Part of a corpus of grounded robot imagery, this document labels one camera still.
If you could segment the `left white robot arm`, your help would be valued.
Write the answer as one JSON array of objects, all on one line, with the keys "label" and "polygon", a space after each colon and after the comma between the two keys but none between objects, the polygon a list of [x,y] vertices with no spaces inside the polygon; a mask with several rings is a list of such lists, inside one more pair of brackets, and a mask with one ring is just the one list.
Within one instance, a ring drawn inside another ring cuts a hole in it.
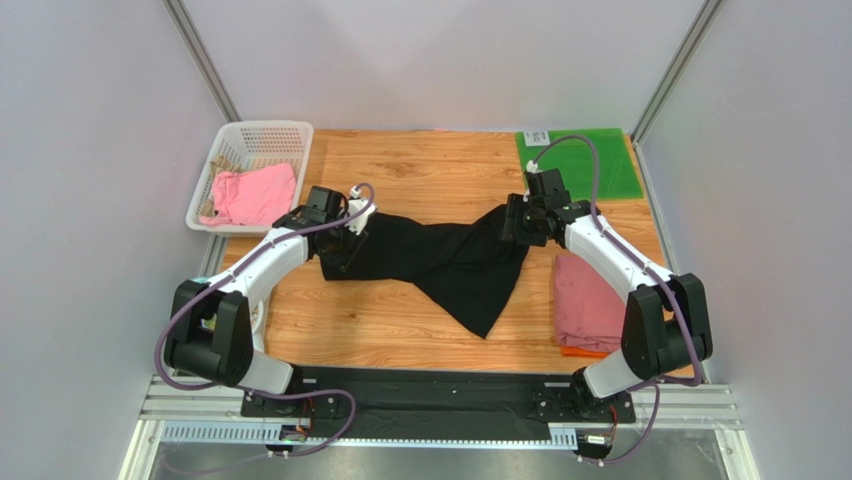
[{"label": "left white robot arm", "polygon": [[273,288],[313,257],[350,263],[367,237],[374,201],[374,188],[366,182],[347,194],[314,186],[305,204],[275,220],[263,240],[229,269],[183,282],[155,348],[161,379],[190,390],[167,375],[172,368],[203,379],[204,388],[287,396],[296,368],[256,348],[252,315],[267,311],[264,302]]}]

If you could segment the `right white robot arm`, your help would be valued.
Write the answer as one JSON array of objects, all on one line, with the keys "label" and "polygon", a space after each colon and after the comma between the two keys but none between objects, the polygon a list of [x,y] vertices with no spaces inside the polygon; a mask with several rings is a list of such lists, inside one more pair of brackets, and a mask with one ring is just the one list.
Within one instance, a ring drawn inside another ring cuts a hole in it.
[{"label": "right white robot arm", "polygon": [[527,246],[549,241],[578,256],[625,307],[620,347],[581,369],[571,387],[586,404],[644,387],[713,354],[706,290],[630,245],[588,200],[574,201],[556,169],[529,166],[528,192],[507,199],[501,238]]}]

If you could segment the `black floral t shirt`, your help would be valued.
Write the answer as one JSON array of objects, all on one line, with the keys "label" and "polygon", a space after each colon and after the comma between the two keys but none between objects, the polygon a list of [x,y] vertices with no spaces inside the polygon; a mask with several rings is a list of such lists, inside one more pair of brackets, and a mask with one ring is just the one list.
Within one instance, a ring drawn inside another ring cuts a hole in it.
[{"label": "black floral t shirt", "polygon": [[471,224],[421,224],[376,213],[347,268],[342,271],[322,260],[321,270],[327,281],[411,283],[484,339],[507,306],[529,251],[500,238],[505,219],[504,205]]}]

